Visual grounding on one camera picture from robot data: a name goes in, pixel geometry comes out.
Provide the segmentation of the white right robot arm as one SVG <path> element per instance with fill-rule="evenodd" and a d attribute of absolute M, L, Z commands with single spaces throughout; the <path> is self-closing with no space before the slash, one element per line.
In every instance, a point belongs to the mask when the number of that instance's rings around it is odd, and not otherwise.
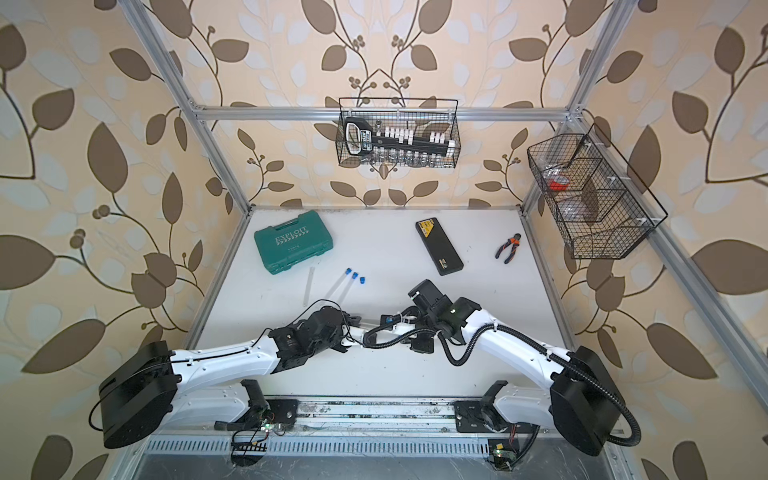
<path fill-rule="evenodd" d="M 594 351 L 584 346 L 570 351 L 535 340 L 474 301 L 450 300 L 429 280 L 408 296 L 418 311 L 415 335 L 438 341 L 451 365 L 461 367 L 474 352 L 486 352 L 544 392 L 544 404 L 525 415 L 524 402 L 502 392 L 507 384 L 494 384 L 481 415 L 488 426 L 502 421 L 554 428 L 590 456 L 599 455 L 607 443 L 633 447 L 640 442 L 638 421 Z"/>

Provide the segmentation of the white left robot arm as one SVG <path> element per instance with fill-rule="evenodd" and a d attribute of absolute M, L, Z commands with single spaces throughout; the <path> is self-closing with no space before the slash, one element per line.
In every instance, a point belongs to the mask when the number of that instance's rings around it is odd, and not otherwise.
<path fill-rule="evenodd" d="M 103 445 L 119 449 L 154 433 L 182 410 L 184 394 L 298 368 L 326 350 L 344 353 L 362 337 L 360 321 L 324 306 L 306 319 L 239 344 L 172 350 L 165 341 L 149 343 L 98 387 Z"/>

